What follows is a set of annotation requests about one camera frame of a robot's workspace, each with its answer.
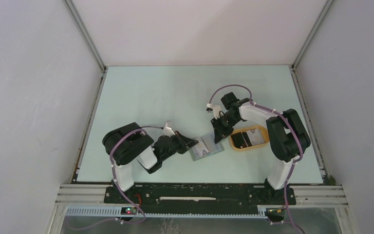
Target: floor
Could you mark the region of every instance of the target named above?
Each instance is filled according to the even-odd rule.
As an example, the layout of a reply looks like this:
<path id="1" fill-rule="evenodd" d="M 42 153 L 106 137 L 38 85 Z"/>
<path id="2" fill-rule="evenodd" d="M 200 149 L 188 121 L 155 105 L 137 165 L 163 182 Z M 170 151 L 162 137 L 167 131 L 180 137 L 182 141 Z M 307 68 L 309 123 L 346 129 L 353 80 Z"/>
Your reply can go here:
<path id="1" fill-rule="evenodd" d="M 77 181 L 107 182 L 112 178 L 109 157 L 102 145 L 106 133 L 131 122 L 163 126 L 167 120 L 181 134 L 196 138 L 213 131 L 212 114 L 206 112 L 213 92 L 227 84 L 242 84 L 253 99 L 278 111 L 293 108 L 302 120 L 299 99 L 287 65 L 268 66 L 133 66 L 109 67 L 101 97 L 80 164 Z M 239 98 L 248 92 L 239 87 L 221 90 L 213 104 L 234 92 Z M 255 125 L 241 122 L 235 129 Z M 147 129 L 156 140 L 162 133 Z M 233 151 L 228 140 L 224 151 L 197 161 L 190 153 L 173 155 L 163 167 L 148 174 L 138 162 L 132 164 L 136 182 L 176 183 L 263 183 L 275 156 L 270 145 L 245 152 Z M 315 153 L 309 147 L 296 165 L 291 183 L 322 183 Z"/>

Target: white wall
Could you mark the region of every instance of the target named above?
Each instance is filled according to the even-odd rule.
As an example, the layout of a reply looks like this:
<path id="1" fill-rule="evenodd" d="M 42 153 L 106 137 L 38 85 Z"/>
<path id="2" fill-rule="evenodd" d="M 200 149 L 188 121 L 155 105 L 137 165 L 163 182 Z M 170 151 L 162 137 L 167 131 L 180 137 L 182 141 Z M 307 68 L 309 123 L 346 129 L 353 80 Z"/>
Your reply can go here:
<path id="1" fill-rule="evenodd" d="M 374 234 L 374 1 L 337 0 L 298 74 L 332 174 Z"/>
<path id="2" fill-rule="evenodd" d="M 44 232 L 99 79 L 61 0 L 0 1 L 0 234 Z"/>
<path id="3" fill-rule="evenodd" d="M 291 64 L 326 0 L 74 0 L 107 65 Z"/>

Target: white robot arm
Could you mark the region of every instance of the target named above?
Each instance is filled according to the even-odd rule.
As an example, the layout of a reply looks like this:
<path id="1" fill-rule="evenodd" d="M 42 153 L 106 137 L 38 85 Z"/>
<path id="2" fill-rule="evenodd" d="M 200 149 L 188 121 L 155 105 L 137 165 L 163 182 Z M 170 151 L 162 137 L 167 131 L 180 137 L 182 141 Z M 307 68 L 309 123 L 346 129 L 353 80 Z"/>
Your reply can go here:
<path id="1" fill-rule="evenodd" d="M 154 140 L 137 123 L 130 123 L 107 133 L 102 140 L 106 152 L 110 155 L 114 182 L 122 191 L 134 185 L 131 162 L 135 159 L 148 173 L 161 168 L 163 161 L 175 153 L 184 154 L 198 143 L 173 131 L 169 122 L 163 129 L 163 135 Z"/>
<path id="2" fill-rule="evenodd" d="M 241 120 L 249 120 L 266 128 L 269 133 L 271 149 L 276 156 L 275 163 L 266 180 L 274 190 L 282 189 L 293 161 L 299 158 L 296 140 L 291 133 L 285 132 L 286 124 L 277 114 L 267 111 L 268 108 L 253 105 L 248 98 L 239 100 L 233 93 L 224 95 L 222 103 L 228 110 L 224 114 L 222 114 L 220 106 L 207 105 L 207 110 L 214 114 L 211 123 L 214 128 L 215 142 L 228 137 L 233 132 L 233 126 Z M 299 115 L 293 109 L 289 109 L 281 115 L 290 123 L 303 151 L 305 151 L 310 146 L 310 139 Z"/>

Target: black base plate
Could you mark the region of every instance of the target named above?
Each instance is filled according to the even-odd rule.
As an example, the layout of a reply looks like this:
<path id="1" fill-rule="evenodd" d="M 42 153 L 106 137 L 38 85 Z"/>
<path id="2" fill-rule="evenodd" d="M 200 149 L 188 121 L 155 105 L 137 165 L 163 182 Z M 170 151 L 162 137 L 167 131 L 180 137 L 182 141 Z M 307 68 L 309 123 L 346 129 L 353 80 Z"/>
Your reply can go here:
<path id="1" fill-rule="evenodd" d="M 266 197 L 261 184 L 174 184 L 136 183 L 125 192 L 133 202 L 139 203 L 146 213 L 153 214 L 258 214 L 258 205 L 284 204 L 284 197 Z M 289 188 L 288 201 L 296 204 L 293 189 Z M 160 197 L 214 197 L 215 200 L 161 200 Z M 128 204 L 115 186 L 106 188 L 104 203 Z"/>

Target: enclosure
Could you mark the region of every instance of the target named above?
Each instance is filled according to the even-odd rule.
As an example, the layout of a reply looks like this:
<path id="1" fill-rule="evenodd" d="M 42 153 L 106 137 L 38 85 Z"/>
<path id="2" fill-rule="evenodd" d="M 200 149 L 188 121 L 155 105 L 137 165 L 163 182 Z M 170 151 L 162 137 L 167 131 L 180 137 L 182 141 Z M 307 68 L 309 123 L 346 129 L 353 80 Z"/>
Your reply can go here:
<path id="1" fill-rule="evenodd" d="M 190 138 L 211 133 L 206 105 L 229 84 L 296 110 L 308 132 L 285 220 L 290 212 L 307 233 L 374 233 L 374 2 L 353 0 L 0 2 L 0 233 L 76 233 L 104 220 L 81 232 L 297 232 L 265 222 L 282 203 L 254 203 L 275 163 L 271 148 L 238 152 L 228 140 L 197 161 L 175 154 L 153 174 L 132 163 L 133 201 L 147 220 L 114 222 L 134 215 L 122 214 L 131 204 L 108 201 L 105 134 L 168 120 Z M 228 92 L 249 97 L 229 87 L 213 104 Z M 175 192 L 197 199 L 174 186 L 203 185 L 238 191 L 237 208 L 200 201 L 191 213 L 172 201 L 149 212 Z"/>

